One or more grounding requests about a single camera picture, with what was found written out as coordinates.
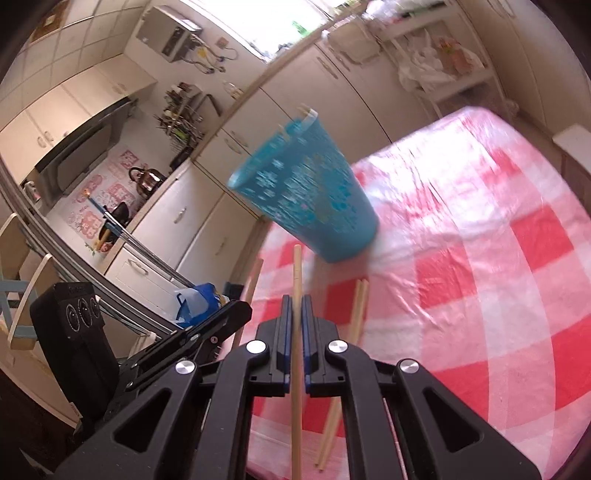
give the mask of table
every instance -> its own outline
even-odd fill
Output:
[[[326,264],[304,248],[314,312],[346,333],[370,282],[361,346],[415,358],[539,468],[564,463],[591,420],[591,220],[550,163],[492,113],[467,108],[354,165],[379,215],[373,244]],[[274,225],[252,304],[256,326],[291,293],[293,246]],[[304,399],[303,478],[346,479],[341,426],[313,466],[330,399]],[[249,469],[290,476],[290,400],[257,398]]]

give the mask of kitchen utensil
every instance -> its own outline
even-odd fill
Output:
[[[144,200],[148,200],[166,180],[166,177],[154,168],[139,167],[129,169],[129,178],[137,183],[137,192]]]

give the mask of wooden chopstick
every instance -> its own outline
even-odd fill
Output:
[[[255,261],[254,267],[252,267],[252,274],[251,280],[248,283],[248,288],[246,289],[246,295],[244,295],[244,301],[249,305],[252,303],[252,298],[255,295],[256,284],[258,283],[258,277],[261,275],[263,259],[257,258]],[[232,350],[238,348],[240,346],[240,341],[242,340],[242,332],[244,331],[244,327],[241,327],[234,334],[234,340],[232,341]]]
[[[356,345],[359,342],[361,331],[363,329],[363,314],[367,308],[369,298],[369,282],[367,280],[358,280],[358,283],[355,285],[355,292],[356,297],[353,302],[351,323],[347,334],[347,343],[353,345]],[[335,444],[336,433],[339,429],[342,414],[343,411],[340,406],[340,399],[338,397],[332,398],[330,401],[329,413],[324,424],[320,450],[315,463],[320,471],[323,471],[326,468],[326,462],[328,461],[330,452]]]
[[[293,326],[291,329],[291,479],[301,480],[303,358],[301,345],[301,245],[294,247]]]

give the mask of white cabinet door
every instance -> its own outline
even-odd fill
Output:
[[[263,90],[257,91],[224,125],[224,130],[251,155],[271,138],[289,116]]]
[[[538,122],[545,124],[536,77],[509,19],[502,10],[494,10],[486,0],[459,0],[459,3],[491,57],[506,96],[515,100]]]
[[[591,129],[587,78],[568,42],[530,0],[504,1],[512,9],[512,25],[533,69],[549,130],[556,134],[573,124]]]
[[[113,84],[126,95],[131,95],[156,83],[142,67],[126,55],[118,55],[96,66]]]
[[[176,268],[221,197],[222,189],[191,165],[140,221],[133,236]]]
[[[255,222],[247,210],[224,195],[191,244],[178,272],[195,284],[213,283],[222,291]]]
[[[178,311],[175,290],[178,287],[156,273],[133,253],[123,248],[115,257],[106,278],[146,308],[166,320]]]
[[[225,185],[232,173],[248,157],[246,150],[224,130],[220,130],[198,156],[197,161]]]
[[[345,56],[332,51],[325,42],[319,43],[318,48],[361,95],[391,142],[430,123],[420,101],[400,85],[398,71],[385,54],[363,65],[355,65]]]
[[[59,85],[27,110],[46,140],[54,145],[90,119],[80,104]]]
[[[0,155],[15,182],[21,183],[51,150],[26,110],[0,132]]]
[[[126,93],[111,83],[96,65],[66,80],[61,85],[84,107],[90,116],[95,116],[126,96]]]
[[[349,163],[390,145],[359,94],[317,47],[306,50],[262,89],[292,118],[301,115],[302,103],[316,110]]]

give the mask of cabinet handle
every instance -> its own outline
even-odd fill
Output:
[[[235,145],[232,145],[227,138],[224,138],[223,140],[224,140],[224,142],[226,143],[226,145],[228,146],[228,148],[230,150],[232,150],[233,152],[236,152],[236,153],[242,155],[242,150],[240,150],[240,147],[237,147]]]
[[[180,222],[180,221],[183,219],[183,217],[184,217],[184,214],[185,214],[185,212],[186,212],[186,211],[187,211],[187,207],[185,207],[184,209],[182,209],[182,210],[181,210],[181,211],[178,213],[177,217],[174,219],[174,223],[175,223],[175,224],[179,223],[179,222]]]
[[[345,70],[347,70],[347,72],[350,72],[351,69],[349,68],[349,66],[345,63],[343,57],[341,57],[337,52],[335,52],[335,50],[333,49],[333,47],[329,47],[329,50],[332,52],[332,54],[335,56],[335,58],[341,63],[341,65],[343,67],[345,67]]]
[[[133,268],[135,271],[139,271],[139,273],[141,273],[144,277],[146,277],[148,275],[148,271],[144,267],[142,267],[142,265],[139,262],[135,261],[133,258],[130,258],[128,260],[128,262],[129,262],[131,268]]]
[[[248,143],[246,143],[246,140],[244,140],[240,134],[237,134],[234,130],[230,130],[230,135],[233,136],[234,140],[236,140],[236,142],[238,142],[244,148],[248,148]]]
[[[320,57],[316,57],[318,59],[318,61],[320,62],[320,64],[324,67],[324,69],[330,73],[336,80],[338,80],[339,78],[337,77],[336,73],[333,72],[333,70],[326,64],[326,62],[324,60],[322,60]]]
[[[228,237],[224,237],[224,239],[222,240],[222,244],[220,245],[220,248],[217,249],[217,252],[215,254],[215,256],[218,256],[220,253],[222,253],[223,248],[226,246],[226,242],[228,241]]]

